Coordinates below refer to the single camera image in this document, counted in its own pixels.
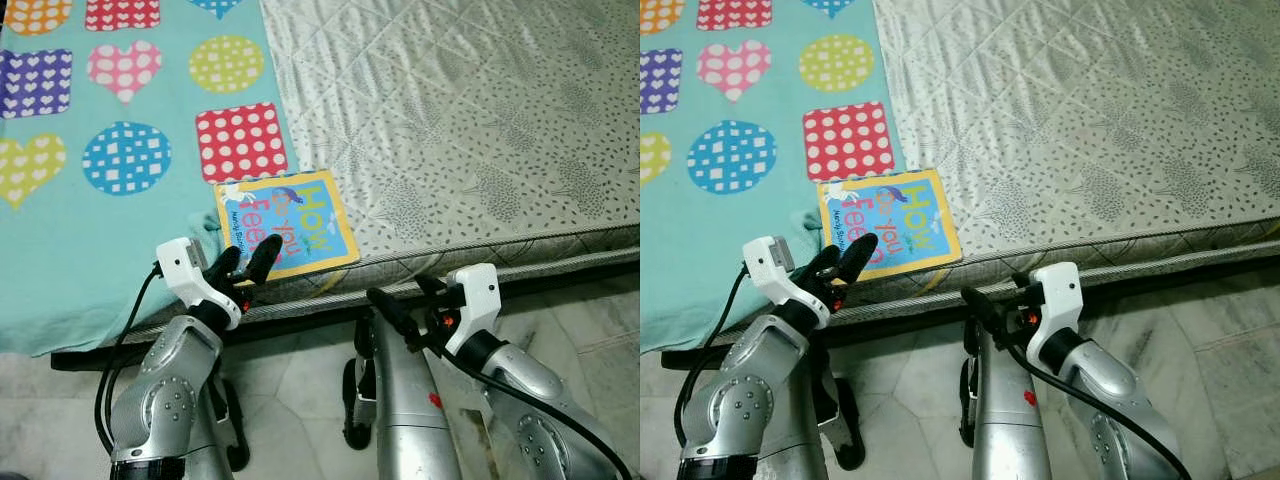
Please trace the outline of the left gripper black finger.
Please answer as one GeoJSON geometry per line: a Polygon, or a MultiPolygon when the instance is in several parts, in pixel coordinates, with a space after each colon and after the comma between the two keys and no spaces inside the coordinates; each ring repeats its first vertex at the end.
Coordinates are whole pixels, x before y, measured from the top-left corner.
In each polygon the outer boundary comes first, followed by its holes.
{"type": "Polygon", "coordinates": [[[270,234],[253,250],[244,266],[244,276],[253,284],[264,284],[279,256],[283,246],[280,234],[270,234]]]}
{"type": "Polygon", "coordinates": [[[797,273],[797,285],[803,291],[823,291],[831,282],[840,276],[841,250],[836,244],[828,244],[797,273]]]}
{"type": "Polygon", "coordinates": [[[852,285],[858,282],[870,257],[876,253],[878,242],[877,234],[865,233],[852,241],[844,251],[838,261],[838,279],[845,285],[852,285]]]}
{"type": "Polygon", "coordinates": [[[232,292],[234,289],[233,276],[239,266],[241,248],[229,246],[223,250],[205,270],[205,280],[215,291],[232,292]]]}

